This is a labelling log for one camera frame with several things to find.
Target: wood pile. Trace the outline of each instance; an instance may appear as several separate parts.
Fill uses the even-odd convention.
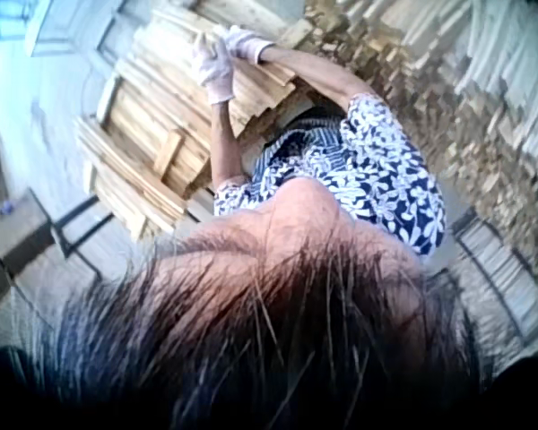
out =
[[[200,3],[202,9],[209,3]],[[301,20],[282,33],[281,43],[294,47],[310,30]],[[214,41],[221,29],[195,11],[159,2],[128,56],[117,62],[96,117],[77,121],[78,142],[89,160],[86,186],[134,240],[173,233],[187,217],[195,184],[211,182],[211,107],[191,70],[201,31]],[[298,90],[295,74],[276,64],[236,59],[235,68],[230,120],[243,142],[262,133]]]
[[[451,178],[479,216],[537,264],[538,34],[522,38],[515,29],[538,25],[538,5],[308,3],[317,54],[367,80],[433,173]],[[507,74],[508,67],[514,70]],[[524,82],[525,75],[533,82]]]

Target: dark hair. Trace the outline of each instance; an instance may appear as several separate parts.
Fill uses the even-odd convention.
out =
[[[154,259],[73,297],[34,351],[27,383],[48,405],[43,417],[64,427],[426,422],[480,392],[473,328],[454,291],[404,271],[385,276],[383,258],[352,243],[305,247],[273,270],[259,264],[220,303],[225,277],[204,286],[206,267],[159,282]]]

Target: blue and white floral blouse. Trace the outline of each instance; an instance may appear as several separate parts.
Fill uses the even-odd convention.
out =
[[[225,185],[215,214],[254,209],[287,180],[317,179],[355,219],[395,235],[421,256],[442,242],[445,207],[438,185],[385,102],[355,96],[347,119],[300,119],[265,150],[250,182]]]

